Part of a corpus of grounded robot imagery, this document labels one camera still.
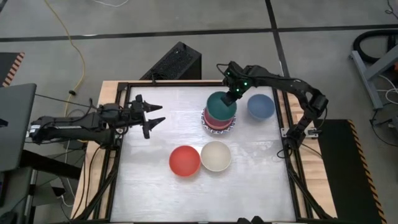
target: white bowl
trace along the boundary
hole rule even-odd
[[[200,159],[208,170],[220,172],[230,165],[231,151],[226,144],[220,141],[212,141],[203,146]]]

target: concrete floor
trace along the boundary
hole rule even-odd
[[[49,0],[72,35],[122,34],[181,30],[270,28],[263,0],[130,0],[113,8],[91,0]],[[120,4],[121,0],[108,0]],[[387,15],[384,0],[271,0],[278,27],[359,26],[397,24]],[[330,100],[330,119],[352,119],[389,223],[398,220],[398,148],[378,140],[369,125],[373,111],[358,72],[348,59],[355,37],[366,30],[284,32],[280,39],[290,76],[319,88]],[[8,0],[0,13],[0,38],[65,35],[43,0]],[[185,35],[123,39],[77,40],[86,60],[86,78],[73,100],[98,99],[103,80],[136,80],[176,42],[203,54],[203,79],[222,78],[216,63],[235,60],[259,64],[280,73],[272,33]],[[369,40],[364,48],[382,55],[385,42]],[[2,42],[0,52],[25,52],[13,85],[34,82],[37,92],[65,99],[81,75],[81,62],[68,41]],[[390,88],[381,82],[383,88]],[[396,110],[396,105],[387,110]],[[63,116],[64,104],[36,98],[32,119],[43,114]],[[397,133],[377,128],[382,138],[398,144]],[[59,145],[28,145],[49,155],[63,152]],[[65,220],[57,204],[37,209],[36,223]]]

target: red bowl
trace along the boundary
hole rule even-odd
[[[219,121],[219,120],[217,120],[217,119],[214,119],[214,118],[207,112],[207,108],[205,108],[205,115],[204,115],[204,118],[205,118],[205,123],[206,123],[209,127],[213,128],[213,129],[215,129],[215,130],[223,130],[223,129],[226,129],[226,128],[232,123],[232,120],[234,119],[234,118],[231,118],[231,119],[229,119],[229,120],[227,120],[227,121]]]
[[[191,146],[179,146],[170,154],[169,166],[174,174],[189,177],[199,170],[200,155]]]

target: yellow cable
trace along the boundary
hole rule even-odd
[[[65,26],[65,24],[62,22],[61,18],[58,16],[58,14],[54,11],[54,9],[50,6],[49,2],[47,0],[44,0],[45,4],[49,7],[49,9],[52,11],[52,13],[55,15],[55,17],[58,19],[58,21],[60,21],[61,25],[63,26],[63,29],[65,29],[65,32],[67,33],[70,45],[72,45],[73,48],[76,49],[76,51],[79,53],[80,58],[81,58],[81,62],[83,62],[83,73],[81,74],[81,78],[79,80],[79,82],[76,84],[76,86],[74,87],[73,91],[76,91],[77,88],[80,86],[80,84],[82,83],[85,75],[86,75],[86,62],[85,59],[83,58],[83,54],[81,54],[79,48],[77,48],[73,42],[72,42],[72,38],[70,37],[69,31],[67,29],[67,27]],[[70,98],[72,97],[72,94],[69,93],[69,97],[67,99],[67,104],[65,105],[65,117],[67,116],[67,112],[68,112],[68,106],[69,106],[69,101]]]

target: yellow and black hazard stripe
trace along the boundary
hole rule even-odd
[[[376,207],[378,209],[378,212],[379,212],[379,215],[380,215],[380,218],[381,218],[381,223],[382,224],[387,224],[386,218],[384,216],[383,209],[382,209],[380,201],[379,201],[379,196],[377,195],[376,187],[374,186],[374,183],[373,183],[373,180],[372,180],[372,177],[371,177],[371,172],[369,171],[369,168],[368,168],[368,163],[366,162],[365,154],[363,153],[361,143],[359,142],[359,137],[358,137],[358,134],[356,132],[355,125],[354,125],[352,120],[347,120],[347,121],[349,122],[349,125],[351,126],[351,131],[353,132],[353,136],[354,136],[354,139],[355,139],[356,147],[357,147],[359,155],[361,157],[362,165],[363,165],[363,168],[365,169],[366,177],[368,178],[369,186],[370,186],[370,189],[371,189],[372,194],[373,194],[374,203],[376,204]]]
[[[19,55],[15,59],[14,63],[12,64],[10,71],[7,74],[6,79],[2,83],[3,87],[7,87],[7,86],[11,85],[11,82],[14,79],[14,77],[18,71],[18,68],[20,67],[20,65],[22,63],[22,59],[24,59],[24,57],[25,57],[25,53],[19,53]]]

